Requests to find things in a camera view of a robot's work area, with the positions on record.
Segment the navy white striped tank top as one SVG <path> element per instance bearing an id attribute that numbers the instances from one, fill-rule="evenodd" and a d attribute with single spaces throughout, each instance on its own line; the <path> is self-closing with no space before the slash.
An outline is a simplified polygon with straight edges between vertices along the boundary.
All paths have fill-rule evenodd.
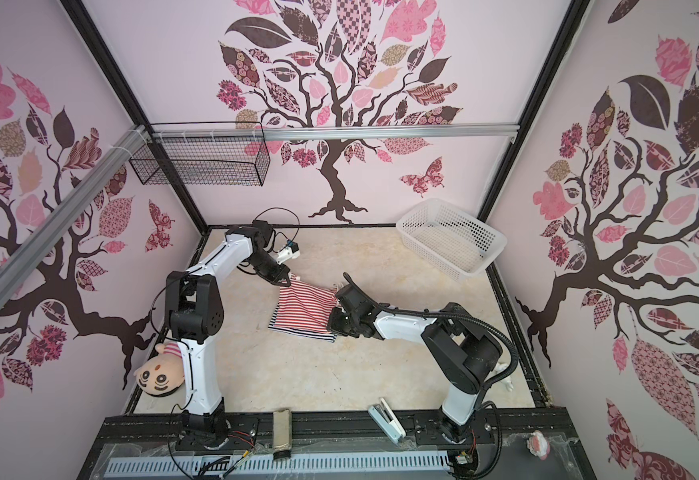
<path id="1" fill-rule="evenodd" d="M 287 328 L 287 327 L 280 327 L 276 325 L 277 319 L 278 319 L 278 314 L 279 314 L 279 309 L 280 306 L 277 305 L 272 317 L 270 319 L 268 328 L 269 330 L 273 330 L 275 332 L 280 332 L 280 333 L 285 333 L 301 338 L 308 338 L 308 339 L 313 339 L 313 340 L 319 340 L 323 342 L 330 342 L 330 343 L 335 343 L 337 337 L 333 333 L 317 333 L 317 332 L 309 332 L 309 331 L 303 331 L 299 329 L 293 329 L 293 328 Z"/>

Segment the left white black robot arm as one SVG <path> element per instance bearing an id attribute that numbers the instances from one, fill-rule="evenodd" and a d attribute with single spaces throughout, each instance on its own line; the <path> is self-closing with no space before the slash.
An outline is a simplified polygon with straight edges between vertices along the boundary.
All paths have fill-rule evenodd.
<path id="1" fill-rule="evenodd" d="M 273 286 L 290 286 L 286 262 L 299 257 L 300 248 L 293 239 L 287 239 L 281 249 L 275 248 L 277 234 L 264 220 L 234 227 L 198 263 L 167 277 L 169 340 L 180 348 L 185 380 L 189 382 L 186 405 L 180 414 L 187 442 L 218 448 L 230 435 L 216 364 L 216 335 L 225 321 L 219 283 L 247 265 L 253 268 L 253 276 Z"/>

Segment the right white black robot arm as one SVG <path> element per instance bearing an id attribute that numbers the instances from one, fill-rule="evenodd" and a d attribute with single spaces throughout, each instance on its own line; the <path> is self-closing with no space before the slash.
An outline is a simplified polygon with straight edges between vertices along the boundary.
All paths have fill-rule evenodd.
<path id="1" fill-rule="evenodd" d="M 346 284 L 336 293 L 339 305 L 332 310 L 329 330 L 344 337 L 425 346 L 449 382 L 449 392 L 439 408 L 439 430 L 445 440 L 462 442 L 487 392 L 519 366 L 513 341 L 455 302 L 437 311 L 401 309 L 373 300 L 349 273 L 344 278 Z"/>

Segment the red white striped tank top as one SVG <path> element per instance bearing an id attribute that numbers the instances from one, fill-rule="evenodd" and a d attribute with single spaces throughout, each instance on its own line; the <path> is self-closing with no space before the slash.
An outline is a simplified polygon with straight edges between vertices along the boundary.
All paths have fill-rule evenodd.
<path id="1" fill-rule="evenodd" d="M 332 333 L 328 321 L 338 306 L 337 290 L 313 286 L 299 276 L 291 275 L 292 283 L 280 289 L 277 326 L 317 333 Z"/>

